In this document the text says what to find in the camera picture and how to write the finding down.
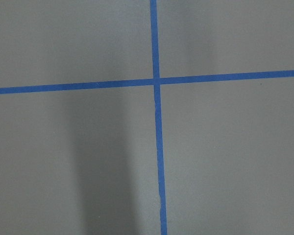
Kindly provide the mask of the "blue tape strip lengthwise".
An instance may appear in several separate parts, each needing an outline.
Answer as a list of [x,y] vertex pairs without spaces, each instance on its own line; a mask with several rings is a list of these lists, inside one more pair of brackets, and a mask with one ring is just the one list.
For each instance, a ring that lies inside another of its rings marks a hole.
[[151,0],[149,4],[150,4],[150,24],[151,24],[152,67],[153,67],[153,80],[154,80],[153,90],[154,90],[154,103],[155,103],[155,134],[156,134],[156,151],[157,151],[158,191],[159,191],[159,197],[160,197],[160,231],[162,235],[166,235],[168,233],[168,229],[167,229],[165,169],[164,169],[164,154],[163,154],[157,1]]

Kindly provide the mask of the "blue tape strip crosswise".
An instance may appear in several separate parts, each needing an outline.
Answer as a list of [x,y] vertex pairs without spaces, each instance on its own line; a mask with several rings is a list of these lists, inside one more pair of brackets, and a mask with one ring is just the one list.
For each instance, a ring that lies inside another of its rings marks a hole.
[[286,77],[294,77],[294,70],[212,74],[212,75],[197,75],[197,76],[179,76],[179,77],[166,77],[166,78],[159,78],[159,79],[149,78],[149,79],[133,79],[133,80],[120,80],[120,81],[100,81],[100,82],[51,84],[51,85],[37,85],[37,86],[2,87],[0,88],[0,94],[23,94],[23,93],[40,93],[40,92],[55,92],[55,91],[70,91],[70,90],[91,90],[91,89],[105,89],[105,88],[139,87],[139,86],[153,86],[153,85],[170,85],[170,84],[184,84],[184,83],[253,80],[253,79],[286,78]]

